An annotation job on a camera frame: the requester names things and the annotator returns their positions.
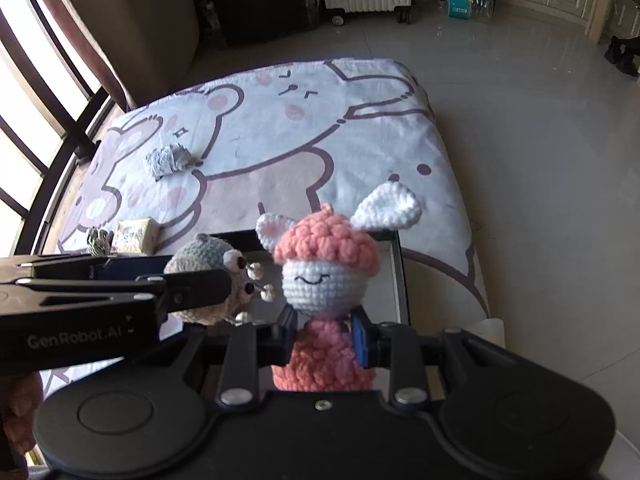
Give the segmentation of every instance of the white crochet ear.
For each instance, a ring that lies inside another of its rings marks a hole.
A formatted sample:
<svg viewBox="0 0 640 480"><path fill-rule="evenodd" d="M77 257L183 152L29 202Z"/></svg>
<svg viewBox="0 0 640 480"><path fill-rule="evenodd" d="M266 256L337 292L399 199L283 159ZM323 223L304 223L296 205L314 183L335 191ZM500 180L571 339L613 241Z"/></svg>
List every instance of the white crochet ear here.
<svg viewBox="0 0 640 480"><path fill-rule="evenodd" d="M258 233L262 246L269 252L273 252L282 235L295 224L296 221L293 218L265 213L260 215L255 223L255 232Z"/></svg>
<svg viewBox="0 0 640 480"><path fill-rule="evenodd" d="M398 182L385 182L364 199L349 222L354 229L408 229L418 223L422 208L413 192Z"/></svg>

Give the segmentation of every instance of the circular cover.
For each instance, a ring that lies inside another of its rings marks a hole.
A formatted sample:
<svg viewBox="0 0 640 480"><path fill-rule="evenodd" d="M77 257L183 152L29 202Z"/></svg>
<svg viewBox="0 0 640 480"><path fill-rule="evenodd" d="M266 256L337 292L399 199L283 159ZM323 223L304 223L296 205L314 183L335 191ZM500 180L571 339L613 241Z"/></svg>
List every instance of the circular cover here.
<svg viewBox="0 0 640 480"><path fill-rule="evenodd" d="M596 393L530 367L484 368L447 396L440 422L462 453L514 479L588 471L615 431Z"/></svg>
<svg viewBox="0 0 640 480"><path fill-rule="evenodd" d="M56 391L36 412L34 435L66 472L131 478L186 449L205 419L200 396L165 368L120 368Z"/></svg>

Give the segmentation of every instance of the soap bar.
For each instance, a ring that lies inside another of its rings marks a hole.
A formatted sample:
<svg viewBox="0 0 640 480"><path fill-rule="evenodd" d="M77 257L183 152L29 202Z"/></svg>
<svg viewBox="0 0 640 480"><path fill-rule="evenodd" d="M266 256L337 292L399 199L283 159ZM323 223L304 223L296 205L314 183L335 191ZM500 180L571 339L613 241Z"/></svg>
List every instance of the soap bar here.
<svg viewBox="0 0 640 480"><path fill-rule="evenodd" d="M121 220L113 236L111 251L116 254L146 254L156 248L160 226L153 218Z"/></svg>

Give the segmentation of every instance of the teal label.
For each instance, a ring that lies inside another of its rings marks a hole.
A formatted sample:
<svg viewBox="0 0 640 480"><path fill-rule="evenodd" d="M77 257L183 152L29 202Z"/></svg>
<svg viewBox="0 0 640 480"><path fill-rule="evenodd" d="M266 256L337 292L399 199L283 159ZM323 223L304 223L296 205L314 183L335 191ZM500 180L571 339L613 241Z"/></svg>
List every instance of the teal label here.
<svg viewBox="0 0 640 480"><path fill-rule="evenodd" d="M471 0L449 0L449 16L468 20L471 17Z"/></svg>

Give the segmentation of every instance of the embroidered smile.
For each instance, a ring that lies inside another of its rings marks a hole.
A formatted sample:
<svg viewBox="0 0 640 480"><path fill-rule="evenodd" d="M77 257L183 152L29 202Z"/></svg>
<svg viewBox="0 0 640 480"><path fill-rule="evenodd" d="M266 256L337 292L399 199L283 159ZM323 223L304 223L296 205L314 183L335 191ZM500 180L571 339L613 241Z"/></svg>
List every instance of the embroidered smile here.
<svg viewBox="0 0 640 480"><path fill-rule="evenodd" d="M319 285L320 283L322 283L322 280L324 280L325 278L330 278L331 276L329 274L320 274L320 278L318 278L317 282L310 282L309 280L307 280L304 276L296 276L295 279L293 280L294 282L297 280L302 280L303 282L305 282L307 285Z"/></svg>

